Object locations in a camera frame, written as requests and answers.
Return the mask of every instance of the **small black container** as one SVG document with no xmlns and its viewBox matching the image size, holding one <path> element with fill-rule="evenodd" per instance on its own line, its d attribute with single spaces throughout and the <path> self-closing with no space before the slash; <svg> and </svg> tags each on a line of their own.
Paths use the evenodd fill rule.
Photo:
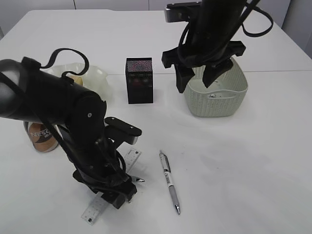
<svg viewBox="0 0 312 234">
<path fill-rule="evenodd" d="M 152 58 L 127 58 L 128 103 L 153 103 Z"/>
</svg>

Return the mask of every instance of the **clear plastic ruler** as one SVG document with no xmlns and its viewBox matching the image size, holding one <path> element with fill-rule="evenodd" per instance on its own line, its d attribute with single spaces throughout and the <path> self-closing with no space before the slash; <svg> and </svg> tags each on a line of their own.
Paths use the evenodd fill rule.
<svg viewBox="0 0 312 234">
<path fill-rule="evenodd" d="M 126 173 L 130 172 L 141 153 L 141 151 L 131 148 L 125 157 L 123 157 L 126 163 Z M 83 218 L 90 225 L 95 224 L 98 216 L 110 205 L 107 201 L 101 198 L 102 195 L 103 193 L 98 192 L 96 197 L 81 216 L 81 218 Z"/>
</svg>

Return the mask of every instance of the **white basket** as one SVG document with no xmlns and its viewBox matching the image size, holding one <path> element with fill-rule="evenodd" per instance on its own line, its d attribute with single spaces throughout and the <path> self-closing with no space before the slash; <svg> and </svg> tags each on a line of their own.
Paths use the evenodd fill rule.
<svg viewBox="0 0 312 234">
<path fill-rule="evenodd" d="M 184 96 L 193 115 L 199 117 L 225 117 L 233 115 L 242 103 L 248 83 L 239 65 L 232 58 L 231 70 L 206 88 L 202 82 L 205 66 L 193 68 L 195 76 L 186 86 Z"/>
</svg>

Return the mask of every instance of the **white plastic bowl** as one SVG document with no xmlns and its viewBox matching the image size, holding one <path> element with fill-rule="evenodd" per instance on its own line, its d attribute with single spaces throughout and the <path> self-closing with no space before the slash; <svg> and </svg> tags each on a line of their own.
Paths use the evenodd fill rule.
<svg viewBox="0 0 312 234">
<path fill-rule="evenodd" d="M 65 65 L 58 65 L 46 70 L 47 73 L 60 77 L 65 71 L 73 71 L 79 73 L 84 68 L 83 63 L 71 63 Z M 83 86 L 96 92 L 103 101 L 109 102 L 112 97 L 112 90 L 107 82 L 108 75 L 106 72 L 98 68 L 97 66 L 90 66 L 89 70 L 81 76 Z"/>
</svg>

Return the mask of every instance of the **white table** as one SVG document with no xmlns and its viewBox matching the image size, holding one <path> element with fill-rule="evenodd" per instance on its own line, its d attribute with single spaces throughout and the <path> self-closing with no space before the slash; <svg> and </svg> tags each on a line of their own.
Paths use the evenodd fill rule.
<svg viewBox="0 0 312 234">
<path fill-rule="evenodd" d="M 257 12 L 246 21 L 251 32 L 269 26 Z M 31 11 L 1 40 L 0 59 L 28 56 L 45 64 L 55 49 L 70 47 L 111 75 L 124 74 L 129 57 L 152 57 L 155 74 L 174 73 L 163 68 L 161 55 L 177 46 L 184 27 L 184 22 L 166 23 L 162 11 Z M 247 46 L 237 58 L 244 72 L 312 70 L 312 60 L 277 25 L 261 38 L 249 38 L 240 30 L 234 39 Z M 57 64 L 78 59 L 64 53 Z"/>
<path fill-rule="evenodd" d="M 155 75 L 155 103 L 146 105 L 128 105 L 124 77 L 109 76 L 114 100 L 107 116 L 143 130 L 132 174 L 146 182 L 130 204 L 110 207 L 93 227 L 80 215 L 94 195 L 71 177 L 61 148 L 36 153 L 21 122 L 1 119 L 0 232 L 310 234 L 311 76 L 246 73 L 250 89 L 240 109 L 212 119 L 190 114 L 173 74 Z M 159 149 L 171 163 L 180 216 Z"/>
</svg>

